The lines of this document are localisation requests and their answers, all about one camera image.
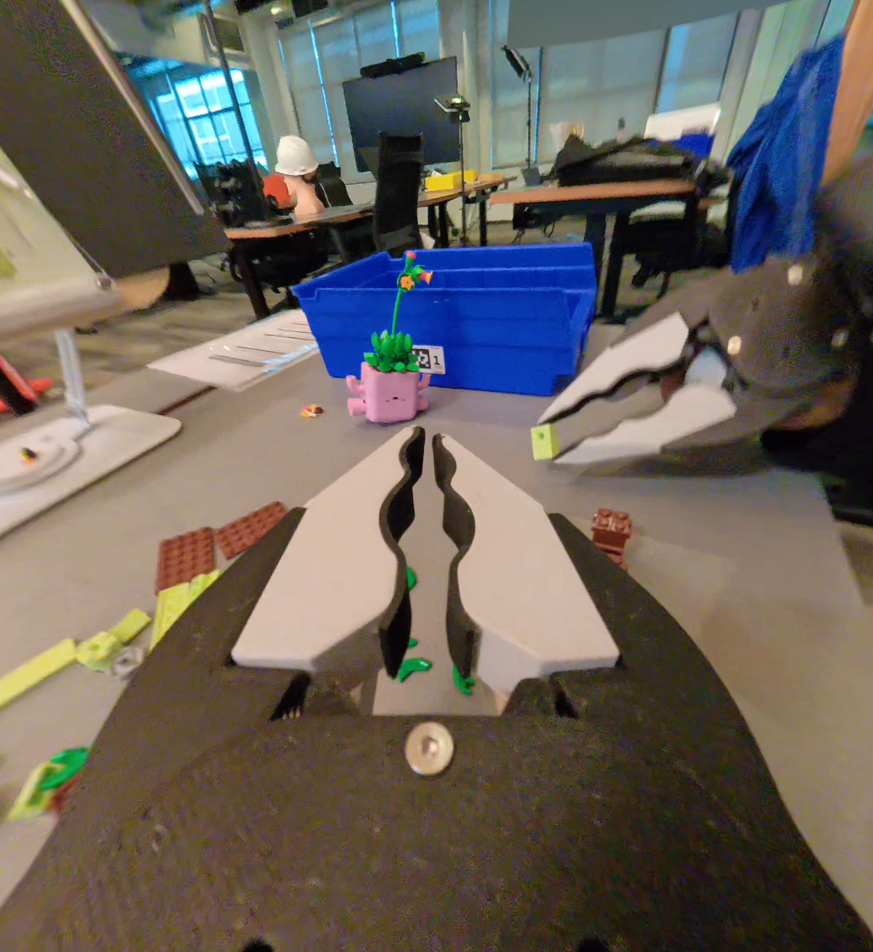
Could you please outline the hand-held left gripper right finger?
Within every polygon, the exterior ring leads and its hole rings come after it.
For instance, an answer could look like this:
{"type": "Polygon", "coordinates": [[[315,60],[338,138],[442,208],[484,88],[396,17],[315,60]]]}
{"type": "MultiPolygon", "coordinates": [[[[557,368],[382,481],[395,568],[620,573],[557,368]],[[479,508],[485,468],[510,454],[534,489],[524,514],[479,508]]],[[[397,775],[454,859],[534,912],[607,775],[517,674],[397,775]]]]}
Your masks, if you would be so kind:
{"type": "Polygon", "coordinates": [[[432,439],[454,545],[445,629],[469,715],[498,715],[525,681],[611,670],[621,649],[545,507],[454,437],[432,439]]]}

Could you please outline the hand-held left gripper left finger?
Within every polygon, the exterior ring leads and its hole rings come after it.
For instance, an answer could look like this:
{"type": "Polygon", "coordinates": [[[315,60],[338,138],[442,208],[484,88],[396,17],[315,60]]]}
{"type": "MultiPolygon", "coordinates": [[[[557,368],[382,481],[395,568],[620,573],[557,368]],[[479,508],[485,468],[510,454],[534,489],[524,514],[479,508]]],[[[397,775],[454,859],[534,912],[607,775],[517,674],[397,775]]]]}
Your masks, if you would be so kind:
{"type": "Polygon", "coordinates": [[[415,515],[426,435],[407,426],[292,513],[294,527],[232,648],[235,665],[328,676],[352,689],[408,652],[399,543],[415,515]]]}

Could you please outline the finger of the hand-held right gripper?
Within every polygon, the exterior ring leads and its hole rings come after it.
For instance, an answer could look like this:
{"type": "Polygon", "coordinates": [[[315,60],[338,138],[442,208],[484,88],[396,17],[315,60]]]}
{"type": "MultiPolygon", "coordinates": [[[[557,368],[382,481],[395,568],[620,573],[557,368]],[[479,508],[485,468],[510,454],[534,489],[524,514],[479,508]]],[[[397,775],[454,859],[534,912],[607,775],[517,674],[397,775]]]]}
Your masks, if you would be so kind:
{"type": "Polygon", "coordinates": [[[655,413],[620,422],[608,433],[591,436],[555,457],[564,465],[589,465],[654,457],[687,437],[730,421],[737,413],[721,387],[689,384],[677,390],[655,413]]]}
{"type": "Polygon", "coordinates": [[[611,392],[633,375],[667,370],[681,361],[691,328],[671,312],[647,324],[634,322],[582,370],[538,418],[538,424],[571,415],[588,400],[611,392]]]}

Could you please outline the brown brick assembly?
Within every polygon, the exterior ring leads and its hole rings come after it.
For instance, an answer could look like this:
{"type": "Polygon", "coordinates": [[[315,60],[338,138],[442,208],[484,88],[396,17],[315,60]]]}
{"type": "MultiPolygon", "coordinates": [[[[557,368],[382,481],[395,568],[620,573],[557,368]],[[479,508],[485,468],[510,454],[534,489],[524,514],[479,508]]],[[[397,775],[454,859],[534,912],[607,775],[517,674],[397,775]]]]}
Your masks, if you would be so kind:
{"type": "Polygon", "coordinates": [[[628,571],[626,546],[633,535],[631,517],[626,512],[600,507],[591,521],[592,541],[595,547],[615,565],[628,571]]]}

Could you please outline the person's right hand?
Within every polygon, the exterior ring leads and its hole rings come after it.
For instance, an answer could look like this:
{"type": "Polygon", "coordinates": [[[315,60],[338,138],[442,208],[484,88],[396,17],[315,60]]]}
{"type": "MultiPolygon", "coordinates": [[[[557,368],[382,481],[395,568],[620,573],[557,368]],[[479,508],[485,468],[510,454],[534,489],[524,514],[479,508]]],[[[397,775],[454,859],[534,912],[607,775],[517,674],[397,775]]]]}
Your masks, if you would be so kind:
{"type": "Polygon", "coordinates": [[[772,431],[800,431],[823,428],[841,418],[849,408],[857,390],[859,375],[839,375],[824,384],[813,396],[811,404],[775,423],[772,431]]]}

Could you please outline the brown studded plate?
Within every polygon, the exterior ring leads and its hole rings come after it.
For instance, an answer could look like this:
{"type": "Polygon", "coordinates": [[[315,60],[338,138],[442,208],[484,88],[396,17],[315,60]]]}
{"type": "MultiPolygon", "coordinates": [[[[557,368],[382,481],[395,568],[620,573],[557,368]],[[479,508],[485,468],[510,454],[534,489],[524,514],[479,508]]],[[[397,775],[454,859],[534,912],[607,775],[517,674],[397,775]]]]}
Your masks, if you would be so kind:
{"type": "Polygon", "coordinates": [[[216,546],[225,559],[233,560],[266,536],[287,512],[282,503],[273,502],[232,520],[213,530],[216,546]]]}
{"type": "Polygon", "coordinates": [[[212,528],[204,527],[159,542],[155,593],[187,584],[216,567],[216,540],[212,528]]]}

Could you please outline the scattered green leaf pieces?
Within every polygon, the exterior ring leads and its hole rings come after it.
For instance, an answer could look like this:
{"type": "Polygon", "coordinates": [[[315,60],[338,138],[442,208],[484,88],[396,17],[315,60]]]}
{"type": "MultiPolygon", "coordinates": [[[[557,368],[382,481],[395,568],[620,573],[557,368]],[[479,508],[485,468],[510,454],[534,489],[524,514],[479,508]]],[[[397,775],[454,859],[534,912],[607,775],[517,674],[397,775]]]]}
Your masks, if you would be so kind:
{"type": "MultiPolygon", "coordinates": [[[[190,722],[174,725],[173,741],[183,742],[184,747],[171,748],[164,741],[158,741],[146,747],[145,760],[141,761],[133,761],[133,749],[128,748],[117,761],[102,760],[102,768],[116,771],[125,768],[131,779],[139,778],[144,785],[151,786],[150,770],[158,769],[157,779],[170,779],[176,755],[195,753],[194,744],[198,740],[210,740],[213,744],[197,756],[198,765],[212,769],[219,777],[228,770],[250,777],[252,763],[261,764],[272,748],[276,748],[278,754],[299,753],[296,743],[301,740],[300,727],[315,727],[319,734],[330,726],[343,726],[348,733],[360,732],[359,721],[348,717],[349,707],[343,708],[339,716],[332,715],[330,721],[264,719],[265,689],[292,687],[293,678],[299,674],[304,675],[306,686],[328,687],[331,693],[325,700],[342,701],[347,705],[350,690],[328,676],[235,665],[232,648],[274,570],[259,577],[258,569],[259,564],[246,559],[226,571],[186,608],[168,631],[171,636],[168,647],[157,650],[154,657],[157,664],[143,671],[144,686],[154,686],[164,671],[163,665],[169,661],[172,674],[180,677],[177,685],[183,688],[185,701],[197,703],[198,714],[211,717],[209,735],[204,735],[202,725],[197,727],[197,735],[187,733],[190,722]]],[[[418,669],[421,659],[413,654],[415,646],[411,630],[408,652],[400,672],[393,678],[396,681],[404,681],[406,675],[418,669]]]]}

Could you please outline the blue plastic bin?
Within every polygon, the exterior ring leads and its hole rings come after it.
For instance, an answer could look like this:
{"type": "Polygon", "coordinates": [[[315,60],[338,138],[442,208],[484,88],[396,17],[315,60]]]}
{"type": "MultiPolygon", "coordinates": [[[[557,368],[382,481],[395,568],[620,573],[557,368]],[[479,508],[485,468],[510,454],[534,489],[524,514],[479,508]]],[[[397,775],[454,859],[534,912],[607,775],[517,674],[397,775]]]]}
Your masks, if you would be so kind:
{"type": "MultiPolygon", "coordinates": [[[[397,329],[436,387],[552,396],[576,373],[597,303],[588,243],[416,251],[432,279],[406,292],[397,329]]],[[[372,335],[391,330],[403,261],[385,252],[294,287],[331,377],[359,375],[372,335]]]]}

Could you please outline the blue cloth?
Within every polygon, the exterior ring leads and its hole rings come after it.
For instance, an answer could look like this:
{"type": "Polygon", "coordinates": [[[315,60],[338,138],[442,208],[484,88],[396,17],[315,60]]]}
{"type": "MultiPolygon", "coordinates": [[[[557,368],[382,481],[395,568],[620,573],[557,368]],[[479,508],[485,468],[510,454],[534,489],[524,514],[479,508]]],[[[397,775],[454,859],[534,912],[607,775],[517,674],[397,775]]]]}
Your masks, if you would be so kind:
{"type": "Polygon", "coordinates": [[[822,180],[845,46],[837,34],[804,51],[775,96],[736,142],[728,166],[740,180],[732,202],[730,267],[797,257],[813,245],[813,203],[822,180]]]}

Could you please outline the wooden office desk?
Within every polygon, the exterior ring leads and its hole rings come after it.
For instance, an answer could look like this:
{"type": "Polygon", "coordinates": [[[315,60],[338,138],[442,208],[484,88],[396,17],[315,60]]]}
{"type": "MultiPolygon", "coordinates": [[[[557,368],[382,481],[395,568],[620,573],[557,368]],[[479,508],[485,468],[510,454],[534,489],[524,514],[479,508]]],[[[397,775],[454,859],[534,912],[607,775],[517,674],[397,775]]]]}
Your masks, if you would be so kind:
{"type": "Polygon", "coordinates": [[[600,307],[598,315],[613,321],[616,315],[625,241],[633,213],[664,201],[682,201],[689,213],[698,210],[701,191],[692,180],[659,179],[634,182],[537,186],[495,192],[491,205],[541,207],[557,216],[584,215],[584,241],[593,252],[606,252],[607,264],[597,264],[600,307]]]}
{"type": "MultiPolygon", "coordinates": [[[[488,244],[488,205],[492,195],[501,189],[506,189],[516,180],[515,175],[489,173],[478,178],[474,183],[464,184],[461,192],[452,189],[441,191],[424,191],[419,195],[418,209],[427,211],[427,228],[438,247],[448,247],[451,243],[448,206],[454,199],[461,203],[461,230],[467,226],[467,208],[478,209],[478,232],[476,245],[488,244]]],[[[344,244],[342,244],[342,227],[351,221],[357,221],[372,216],[374,202],[363,202],[357,205],[325,208],[321,213],[306,217],[299,221],[292,219],[286,223],[270,225],[250,225],[241,228],[228,228],[225,235],[231,242],[231,254],[235,259],[237,274],[246,292],[252,312],[256,320],[271,315],[264,287],[260,279],[252,270],[251,242],[257,240],[273,241],[288,235],[327,230],[331,232],[337,248],[337,253],[344,261],[351,261],[344,244]]]]}

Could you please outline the black bag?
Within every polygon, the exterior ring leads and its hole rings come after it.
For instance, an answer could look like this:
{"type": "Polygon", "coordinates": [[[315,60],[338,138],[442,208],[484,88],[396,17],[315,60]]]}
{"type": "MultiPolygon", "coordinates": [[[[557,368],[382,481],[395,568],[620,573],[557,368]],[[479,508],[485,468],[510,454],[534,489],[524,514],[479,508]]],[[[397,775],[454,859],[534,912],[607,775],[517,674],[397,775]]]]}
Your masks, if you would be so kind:
{"type": "Polygon", "coordinates": [[[689,150],[656,140],[611,139],[592,146],[573,134],[562,146],[547,179],[562,187],[692,180],[705,162],[689,150]]]}

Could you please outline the pink brick flower pot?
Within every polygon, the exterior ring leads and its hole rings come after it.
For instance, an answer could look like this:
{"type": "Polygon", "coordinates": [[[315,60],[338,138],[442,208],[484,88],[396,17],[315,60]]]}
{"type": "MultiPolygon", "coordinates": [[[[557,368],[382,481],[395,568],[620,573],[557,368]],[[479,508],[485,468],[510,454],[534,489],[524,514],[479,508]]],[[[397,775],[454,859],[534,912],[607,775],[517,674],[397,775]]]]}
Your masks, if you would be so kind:
{"type": "Polygon", "coordinates": [[[420,369],[409,333],[397,326],[399,307],[406,293],[417,285],[430,284],[433,274],[422,268],[417,253],[407,251],[396,280],[396,296],[391,325],[371,336],[371,351],[363,355],[359,377],[349,375],[346,383],[353,396],[348,399],[352,417],[368,422],[392,424],[408,422],[425,411],[431,374],[420,369]]]}

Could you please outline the white box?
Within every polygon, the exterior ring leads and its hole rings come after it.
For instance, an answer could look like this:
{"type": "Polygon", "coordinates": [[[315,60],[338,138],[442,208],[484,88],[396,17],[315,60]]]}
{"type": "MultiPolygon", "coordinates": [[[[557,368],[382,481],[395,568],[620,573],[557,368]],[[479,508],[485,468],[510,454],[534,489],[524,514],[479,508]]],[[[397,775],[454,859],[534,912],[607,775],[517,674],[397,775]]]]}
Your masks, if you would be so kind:
{"type": "Polygon", "coordinates": [[[708,158],[714,147],[720,114],[719,103],[655,113],[646,122],[644,138],[708,158]]]}

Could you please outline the white printed sheet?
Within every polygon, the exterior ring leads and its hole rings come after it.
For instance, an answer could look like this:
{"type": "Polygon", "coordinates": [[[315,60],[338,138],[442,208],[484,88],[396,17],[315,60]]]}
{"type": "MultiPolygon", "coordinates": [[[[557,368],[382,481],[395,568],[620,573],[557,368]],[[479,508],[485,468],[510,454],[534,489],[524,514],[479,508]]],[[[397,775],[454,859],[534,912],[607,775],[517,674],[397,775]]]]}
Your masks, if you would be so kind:
{"type": "Polygon", "coordinates": [[[178,351],[148,369],[242,391],[318,354],[304,311],[283,310],[231,334],[178,351]]]}

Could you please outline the white book stand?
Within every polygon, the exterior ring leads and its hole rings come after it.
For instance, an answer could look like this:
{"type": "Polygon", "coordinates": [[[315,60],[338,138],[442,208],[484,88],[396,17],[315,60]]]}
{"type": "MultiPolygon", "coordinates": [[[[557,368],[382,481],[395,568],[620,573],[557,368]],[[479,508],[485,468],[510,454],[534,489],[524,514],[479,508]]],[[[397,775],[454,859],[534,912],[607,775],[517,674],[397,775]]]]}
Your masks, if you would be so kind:
{"type": "Polygon", "coordinates": [[[53,333],[65,406],[51,421],[0,438],[0,537],[180,432],[180,423],[155,413],[89,405],[75,329],[123,315],[120,303],[116,284],[106,292],[59,286],[0,297],[0,343],[53,333]],[[34,464],[23,464],[22,446],[39,453],[34,464]]]}

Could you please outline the black office chair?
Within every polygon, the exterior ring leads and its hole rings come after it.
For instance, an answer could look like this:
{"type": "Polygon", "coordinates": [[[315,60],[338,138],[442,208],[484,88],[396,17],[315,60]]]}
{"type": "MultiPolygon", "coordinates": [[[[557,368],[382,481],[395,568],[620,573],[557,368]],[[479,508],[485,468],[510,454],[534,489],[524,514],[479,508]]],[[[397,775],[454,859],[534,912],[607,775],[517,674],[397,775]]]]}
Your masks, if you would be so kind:
{"type": "Polygon", "coordinates": [[[380,134],[372,234],[377,250],[392,258],[422,246],[419,193],[423,159],[421,135],[380,134]]]}

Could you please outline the black light stand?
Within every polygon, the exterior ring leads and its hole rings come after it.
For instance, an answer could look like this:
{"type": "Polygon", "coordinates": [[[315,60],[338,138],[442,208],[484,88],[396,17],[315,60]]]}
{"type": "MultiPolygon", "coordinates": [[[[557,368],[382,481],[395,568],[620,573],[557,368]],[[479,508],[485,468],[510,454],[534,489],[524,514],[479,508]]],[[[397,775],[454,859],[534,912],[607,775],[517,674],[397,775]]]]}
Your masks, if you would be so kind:
{"type": "Polygon", "coordinates": [[[538,184],[540,173],[538,168],[538,124],[541,115],[541,74],[543,67],[542,48],[537,49],[536,58],[529,59],[521,50],[509,45],[501,47],[508,64],[512,67],[515,76],[525,88],[526,116],[525,116],[525,162],[523,165],[524,178],[527,184],[538,184]]]}

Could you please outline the scattered lime green bricks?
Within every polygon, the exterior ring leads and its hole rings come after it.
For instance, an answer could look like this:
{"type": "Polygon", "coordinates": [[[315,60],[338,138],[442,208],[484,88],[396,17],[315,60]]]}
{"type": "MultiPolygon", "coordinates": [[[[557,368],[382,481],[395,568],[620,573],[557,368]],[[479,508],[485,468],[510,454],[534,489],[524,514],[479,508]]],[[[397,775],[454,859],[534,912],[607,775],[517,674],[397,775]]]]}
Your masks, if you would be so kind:
{"type": "MultiPolygon", "coordinates": [[[[0,677],[0,711],[72,666],[110,675],[110,666],[121,650],[136,646],[154,650],[173,624],[221,575],[218,569],[157,594],[155,613],[130,611],[111,628],[77,642],[65,639],[0,677]]],[[[6,815],[8,822],[60,813],[75,780],[89,757],[90,747],[68,747],[35,767],[17,792],[6,815]]]]}

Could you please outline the black monitor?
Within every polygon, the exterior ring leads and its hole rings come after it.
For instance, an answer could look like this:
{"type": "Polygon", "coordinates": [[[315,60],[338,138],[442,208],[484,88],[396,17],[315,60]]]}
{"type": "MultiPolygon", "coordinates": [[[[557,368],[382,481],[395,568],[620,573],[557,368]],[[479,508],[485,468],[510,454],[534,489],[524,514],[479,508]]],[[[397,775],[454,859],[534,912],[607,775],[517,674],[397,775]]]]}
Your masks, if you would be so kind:
{"type": "Polygon", "coordinates": [[[457,126],[437,104],[458,92],[454,56],[400,73],[347,80],[342,90],[358,173],[375,173],[367,155],[378,150],[383,133],[421,136],[426,166],[459,161],[457,126]]]}

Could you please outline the wooden post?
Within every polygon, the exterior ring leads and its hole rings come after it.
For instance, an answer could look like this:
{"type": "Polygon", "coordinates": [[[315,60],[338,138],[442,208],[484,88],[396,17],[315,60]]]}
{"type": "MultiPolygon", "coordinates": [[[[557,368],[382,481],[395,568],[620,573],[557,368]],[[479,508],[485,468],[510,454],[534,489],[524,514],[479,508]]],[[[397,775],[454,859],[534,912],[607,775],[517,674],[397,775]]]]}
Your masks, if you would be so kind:
{"type": "Polygon", "coordinates": [[[873,1],[854,2],[844,34],[822,184],[852,159],[873,111],[873,1]]]}

